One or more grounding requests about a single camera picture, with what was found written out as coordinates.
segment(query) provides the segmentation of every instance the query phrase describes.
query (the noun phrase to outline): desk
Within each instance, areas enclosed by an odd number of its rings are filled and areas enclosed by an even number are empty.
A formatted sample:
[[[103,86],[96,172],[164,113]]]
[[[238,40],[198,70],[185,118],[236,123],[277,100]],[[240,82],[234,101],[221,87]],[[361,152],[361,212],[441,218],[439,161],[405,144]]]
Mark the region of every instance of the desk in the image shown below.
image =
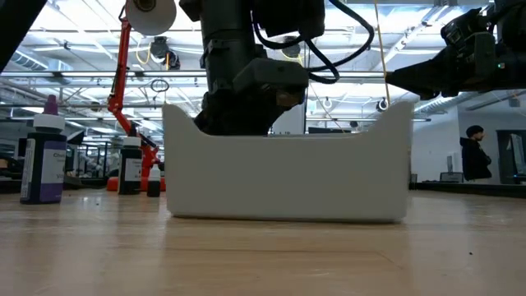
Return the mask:
[[[164,197],[95,190],[0,196],[0,295],[524,295],[526,200],[411,194],[402,224],[376,225],[180,220]]]

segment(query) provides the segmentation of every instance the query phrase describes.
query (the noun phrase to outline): workbench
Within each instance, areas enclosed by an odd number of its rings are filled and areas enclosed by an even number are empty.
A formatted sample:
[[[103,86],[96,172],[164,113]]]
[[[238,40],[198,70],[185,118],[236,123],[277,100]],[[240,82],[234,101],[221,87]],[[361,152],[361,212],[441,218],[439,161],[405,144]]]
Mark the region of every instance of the workbench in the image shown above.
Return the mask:
[[[524,295],[526,200],[411,192],[402,224],[181,220],[166,198],[0,196],[0,295]]]

